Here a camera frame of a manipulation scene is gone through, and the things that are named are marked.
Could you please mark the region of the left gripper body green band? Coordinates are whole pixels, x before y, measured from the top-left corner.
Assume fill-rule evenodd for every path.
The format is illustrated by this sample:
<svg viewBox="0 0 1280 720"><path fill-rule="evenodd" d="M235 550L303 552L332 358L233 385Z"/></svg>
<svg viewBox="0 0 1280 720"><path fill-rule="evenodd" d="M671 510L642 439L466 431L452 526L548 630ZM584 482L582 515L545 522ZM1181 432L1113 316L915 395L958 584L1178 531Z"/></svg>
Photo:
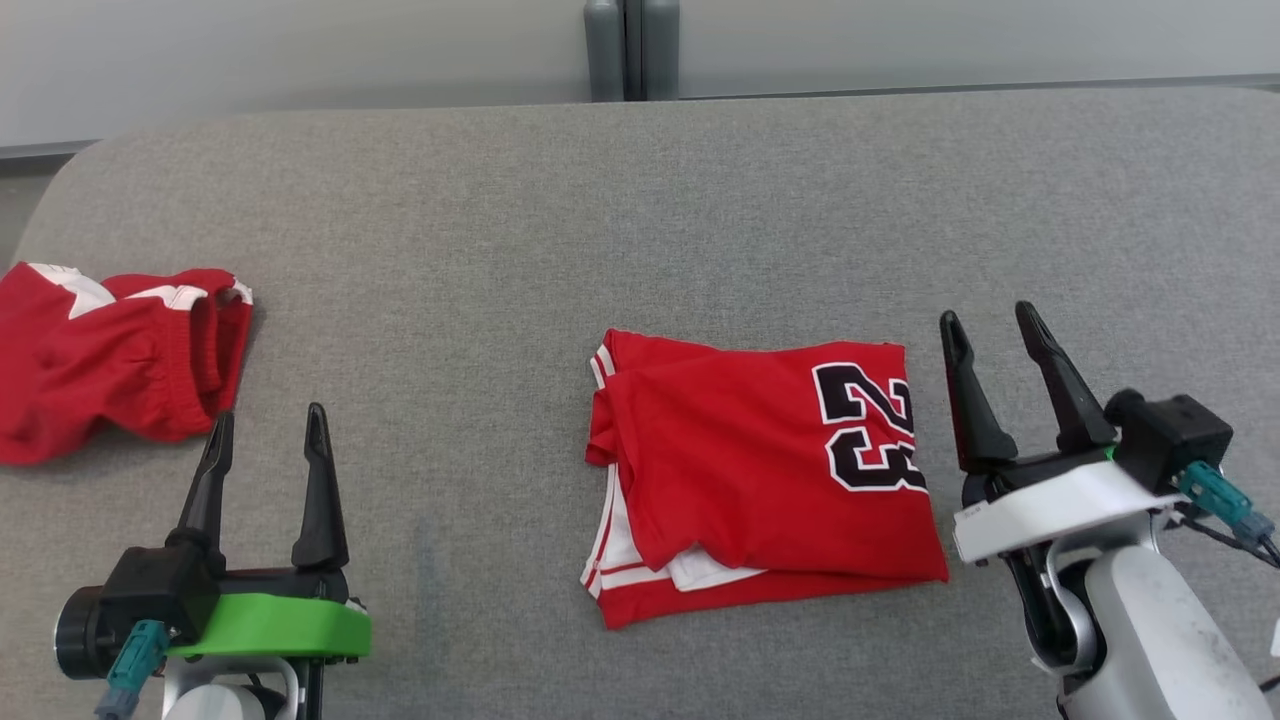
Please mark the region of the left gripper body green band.
<svg viewBox="0 0 1280 720"><path fill-rule="evenodd" d="M279 657L347 661L372 650L372 619L349 594L342 570L294 568L229 571L221 596L193 642L177 642L169 659Z"/></svg>

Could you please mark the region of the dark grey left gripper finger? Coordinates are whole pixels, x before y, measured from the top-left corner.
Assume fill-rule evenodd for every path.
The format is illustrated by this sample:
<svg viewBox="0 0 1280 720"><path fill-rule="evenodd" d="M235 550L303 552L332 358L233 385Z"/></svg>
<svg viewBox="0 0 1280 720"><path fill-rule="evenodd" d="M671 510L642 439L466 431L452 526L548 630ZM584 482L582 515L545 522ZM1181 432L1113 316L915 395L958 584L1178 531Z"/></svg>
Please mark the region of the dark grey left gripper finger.
<svg viewBox="0 0 1280 720"><path fill-rule="evenodd" d="M234 413L223 413L212 425L191 482L179 521L168 534L168 546L195 544L219 551L223 491L234 456Z"/></svg>
<svg viewBox="0 0 1280 720"><path fill-rule="evenodd" d="M292 564L307 571L338 571L349 561L335 459L325 407L310 404L303 433L308 477Z"/></svg>

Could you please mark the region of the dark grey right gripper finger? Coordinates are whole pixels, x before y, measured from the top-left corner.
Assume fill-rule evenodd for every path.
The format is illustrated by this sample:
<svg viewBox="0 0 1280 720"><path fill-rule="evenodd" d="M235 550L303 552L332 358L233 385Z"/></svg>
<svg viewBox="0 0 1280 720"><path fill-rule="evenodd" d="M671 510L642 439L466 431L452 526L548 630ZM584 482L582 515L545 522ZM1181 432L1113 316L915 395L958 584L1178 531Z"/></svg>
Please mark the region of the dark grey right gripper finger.
<svg viewBox="0 0 1280 720"><path fill-rule="evenodd" d="M1018 446L995 416L974 370L970 340L955 311L940 316L940 338L959 468L974 474L1014 461Z"/></svg>
<svg viewBox="0 0 1280 720"><path fill-rule="evenodd" d="M1044 324L1034 304L1015 304L1015 318L1029 357L1037 364L1059 424L1061 454L1084 454L1115 443L1116 430L1075 364Z"/></svg>

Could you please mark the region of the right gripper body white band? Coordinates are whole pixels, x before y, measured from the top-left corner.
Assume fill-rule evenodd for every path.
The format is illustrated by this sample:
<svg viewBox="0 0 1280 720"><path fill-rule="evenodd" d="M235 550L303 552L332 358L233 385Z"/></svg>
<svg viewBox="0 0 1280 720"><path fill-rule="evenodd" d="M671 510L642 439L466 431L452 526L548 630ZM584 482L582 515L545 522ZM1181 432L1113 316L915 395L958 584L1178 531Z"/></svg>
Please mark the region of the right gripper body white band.
<svg viewBox="0 0 1280 720"><path fill-rule="evenodd" d="M978 564L1002 553L1048 543L1059 552L1107 551L1129 544L1155 548L1155 521L1185 501L1178 492L1156 495L1115 461L1053 460L1052 470L1011 489L996 471L972 473L963 486L963 509L954 515L959 557Z"/></svg>

